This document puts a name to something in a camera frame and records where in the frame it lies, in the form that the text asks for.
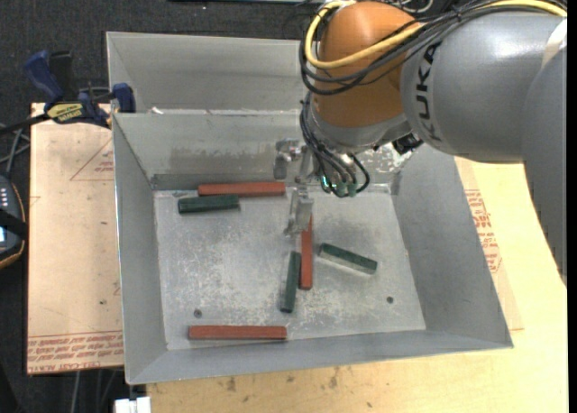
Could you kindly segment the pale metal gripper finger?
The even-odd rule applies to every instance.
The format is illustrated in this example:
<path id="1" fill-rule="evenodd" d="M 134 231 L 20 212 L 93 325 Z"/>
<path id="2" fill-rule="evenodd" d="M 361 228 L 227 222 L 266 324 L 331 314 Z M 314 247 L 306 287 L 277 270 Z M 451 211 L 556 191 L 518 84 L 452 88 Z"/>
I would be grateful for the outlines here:
<path id="1" fill-rule="evenodd" d="M 285 138 L 275 143 L 275 160 L 273 165 L 274 179 L 285 179 L 288 174 L 288 165 L 296 161 L 300 155 L 299 140 Z"/>
<path id="2" fill-rule="evenodd" d="M 306 188 L 295 188 L 291 195 L 288 225 L 285 235 L 294 236 L 306 231 L 313 212 L 314 199 Z"/>

